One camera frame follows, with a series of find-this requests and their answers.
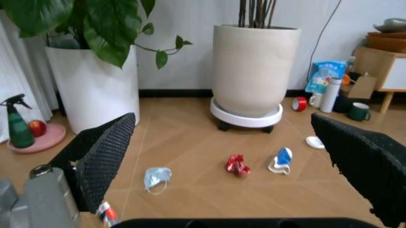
plastic bag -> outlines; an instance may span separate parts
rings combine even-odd
[[[332,77],[343,78],[346,64],[340,61],[315,62],[313,69],[306,92],[324,94]]]

blue and white paper cup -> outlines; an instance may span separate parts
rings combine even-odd
[[[290,173],[290,161],[292,160],[292,151],[288,147],[283,147],[279,150],[270,164],[268,169],[274,173],[284,173],[288,175]]]

blue surgical mask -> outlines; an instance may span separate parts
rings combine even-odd
[[[154,195],[161,194],[165,189],[166,189],[166,184],[169,182],[171,179],[172,172],[169,168],[167,167],[154,167],[154,168],[149,168],[145,171],[145,176],[144,176],[144,185],[145,185],[145,190],[150,192],[150,188],[153,186],[164,182],[165,186],[164,188],[157,192],[157,193],[152,193]]]

white mug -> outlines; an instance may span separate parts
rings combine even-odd
[[[309,104],[315,108],[320,108],[322,97],[323,94],[314,93],[309,99]]]

spray nozzle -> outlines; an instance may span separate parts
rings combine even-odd
[[[23,97],[25,97],[25,94],[19,94],[16,96],[12,96],[12,97],[6,99],[5,101],[1,102],[0,105],[13,106],[15,104],[18,104],[18,105],[23,105],[26,108],[32,109],[28,104],[26,104],[24,102],[24,100],[22,99]]]

